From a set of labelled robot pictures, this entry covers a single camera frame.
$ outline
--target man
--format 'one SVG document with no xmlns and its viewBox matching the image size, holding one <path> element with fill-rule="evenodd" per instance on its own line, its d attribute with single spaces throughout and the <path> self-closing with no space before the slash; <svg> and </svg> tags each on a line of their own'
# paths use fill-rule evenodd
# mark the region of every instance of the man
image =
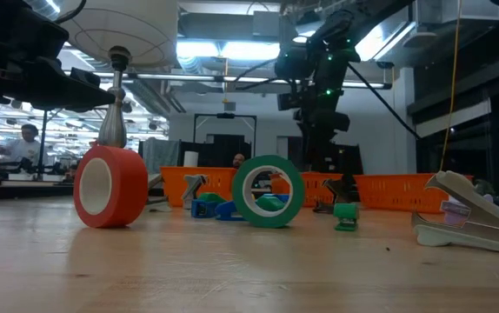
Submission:
<svg viewBox="0 0 499 313">
<path fill-rule="evenodd" d="M 37 166 L 39 162 L 39 151 L 41 150 L 41 144 L 35 140 L 35 137 L 39 135 L 39 130 L 32 124 L 25 124 L 22 126 L 22 139 L 14 140 L 6 147 L 0 147 L 0 153 L 6 156 L 10 156 L 10 162 L 20 162 L 22 158 L 28 158 L 33 166 Z M 43 164 L 48 162 L 47 151 L 43 153 Z"/>
<path fill-rule="evenodd" d="M 242 166 L 243 161 L 245 161 L 246 158 L 243 156 L 242 153 L 238 153 L 234 156 L 234 160 L 232 161 L 232 166 L 234 166 L 235 169 L 239 169 L 240 166 Z"/>
</svg>

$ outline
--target table surface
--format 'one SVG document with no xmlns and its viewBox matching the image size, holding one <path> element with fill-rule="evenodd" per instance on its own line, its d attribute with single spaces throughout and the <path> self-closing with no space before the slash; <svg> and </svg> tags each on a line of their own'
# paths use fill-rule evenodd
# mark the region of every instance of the table surface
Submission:
<svg viewBox="0 0 499 313">
<path fill-rule="evenodd" d="M 405 212 L 335 224 L 174 209 L 93 230 L 69 197 L 0 201 L 0 312 L 499 312 L 499 253 L 419 246 Z"/>
</svg>

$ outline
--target orange plastic bin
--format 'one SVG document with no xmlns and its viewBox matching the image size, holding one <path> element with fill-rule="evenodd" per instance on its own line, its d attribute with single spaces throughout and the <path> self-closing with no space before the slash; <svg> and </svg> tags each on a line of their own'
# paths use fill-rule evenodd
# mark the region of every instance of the orange plastic bin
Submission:
<svg viewBox="0 0 499 313">
<path fill-rule="evenodd" d="M 231 200 L 232 179 L 236 169 L 162 166 L 164 194 L 169 197 L 169 204 L 174 207 L 183 205 L 182 194 L 188 188 L 184 175 L 206 175 L 209 181 L 201 186 L 197 194 L 215 192 L 226 200 Z"/>
<path fill-rule="evenodd" d="M 303 185 L 305 186 L 304 207 L 314 207 L 318 201 L 331 203 L 333 193 L 327 187 L 323 187 L 323 182 L 327 179 L 338 180 L 342 174 L 305 172 L 302 173 Z M 289 185 L 281 175 L 276 173 L 270 175 L 270 186 L 274 194 L 288 194 Z"/>
<path fill-rule="evenodd" d="M 442 190 L 425 189 L 434 175 L 356 175 L 354 178 L 360 201 L 367 208 L 442 213 L 441 201 L 449 200 L 449 195 Z"/>
</svg>

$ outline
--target ceiling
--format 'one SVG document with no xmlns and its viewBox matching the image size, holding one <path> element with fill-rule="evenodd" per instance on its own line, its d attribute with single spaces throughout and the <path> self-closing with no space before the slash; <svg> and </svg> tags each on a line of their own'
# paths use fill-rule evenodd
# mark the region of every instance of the ceiling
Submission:
<svg viewBox="0 0 499 313">
<path fill-rule="evenodd" d="M 66 0 L 27 0 L 35 11 L 55 19 L 57 11 Z M 457 0 L 421 0 L 420 3 L 444 3 Z M 238 0 L 179 0 L 178 1 L 178 62 L 173 73 L 221 76 L 228 73 L 236 76 L 263 60 L 274 58 L 278 53 L 278 43 L 290 40 L 297 36 L 294 22 L 303 13 L 314 10 L 321 19 L 324 19 L 332 10 L 346 3 L 346 0 L 267 0 L 264 2 Z M 447 47 L 449 39 L 448 29 L 453 21 L 437 20 L 433 17 L 444 17 L 442 10 L 437 11 L 433 6 L 414 7 L 414 18 L 410 19 L 409 10 L 404 9 L 375 27 L 363 39 L 357 49 L 362 59 L 371 62 L 359 63 L 358 70 L 373 83 L 390 83 L 391 73 L 381 70 L 375 62 L 392 61 L 399 66 L 430 63 L 435 57 L 443 57 L 450 53 L 442 49 L 442 53 L 430 53 L 429 59 L 417 57 L 422 50 L 433 50 L 436 47 Z M 466 17 L 468 21 L 463 29 L 468 34 L 465 40 L 472 40 L 476 36 L 487 32 L 491 25 L 498 23 L 498 19 L 483 19 L 483 23 L 471 21 L 481 18 Z M 407 50 L 402 43 L 419 30 L 416 26 L 425 26 L 429 31 L 440 36 L 436 45 L 430 44 Z M 382 57 L 381 51 L 395 40 L 397 35 L 409 28 L 392 49 L 387 49 Z M 252 43 L 249 46 L 237 47 L 240 42 Z M 190 44 L 198 44 L 196 49 Z M 216 56 L 228 57 L 228 66 L 223 59 Z M 62 61 L 63 69 L 72 67 L 81 70 L 106 72 L 110 67 L 93 57 L 83 54 L 74 47 L 66 46 L 58 56 Z M 143 69 L 144 72 L 162 73 L 167 69 Z M 258 69 L 248 76 L 273 77 L 272 64 Z M 348 81 L 358 81 L 350 73 Z M 110 87 L 108 79 L 103 80 L 102 88 Z M 268 84 L 249 90 L 235 92 L 231 84 L 224 83 L 186 83 L 165 82 L 160 80 L 124 81 L 124 88 L 128 92 L 128 100 L 132 103 L 132 111 L 124 113 L 128 125 L 128 148 L 136 150 L 140 140 L 147 137 L 167 138 L 168 118 L 174 114 L 185 113 L 218 113 L 224 111 L 223 94 L 236 103 L 237 114 L 260 115 L 265 117 L 291 117 L 291 112 L 280 112 L 276 107 L 276 95 L 286 92 L 287 87 L 280 84 Z M 344 101 L 358 103 L 358 93 L 347 90 Z M 104 107 L 85 113 L 69 111 L 51 112 L 53 119 L 47 125 L 47 143 L 51 146 L 51 155 L 81 156 L 96 138 L 96 134 L 104 116 Z M 42 127 L 43 112 L 33 110 L 28 103 L 23 103 L 21 109 L 14 109 L 9 105 L 0 105 L 0 143 L 19 137 L 21 125 L 33 123 L 39 129 Z M 149 128 L 150 122 L 156 124 L 156 129 Z"/>
</svg>

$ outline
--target yellow cable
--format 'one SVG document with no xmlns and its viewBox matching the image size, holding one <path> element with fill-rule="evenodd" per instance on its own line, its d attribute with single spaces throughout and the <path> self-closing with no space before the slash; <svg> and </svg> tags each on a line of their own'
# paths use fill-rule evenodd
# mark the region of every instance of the yellow cable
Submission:
<svg viewBox="0 0 499 313">
<path fill-rule="evenodd" d="M 455 61 L 452 70 L 452 91 L 450 92 L 450 111 L 449 111 L 449 124 L 447 125 L 447 133 L 444 136 L 444 144 L 442 146 L 442 155 L 441 155 L 441 167 L 439 170 L 442 170 L 444 165 L 444 155 L 447 152 L 447 145 L 449 142 L 449 133 L 450 133 L 450 124 L 452 123 L 452 111 L 455 108 L 455 93 L 456 93 L 456 70 L 458 65 L 458 48 L 459 48 L 459 39 L 460 39 L 460 17 L 462 15 L 462 0 L 460 0 L 458 4 L 458 18 L 456 19 L 456 34 L 455 34 Z"/>
</svg>

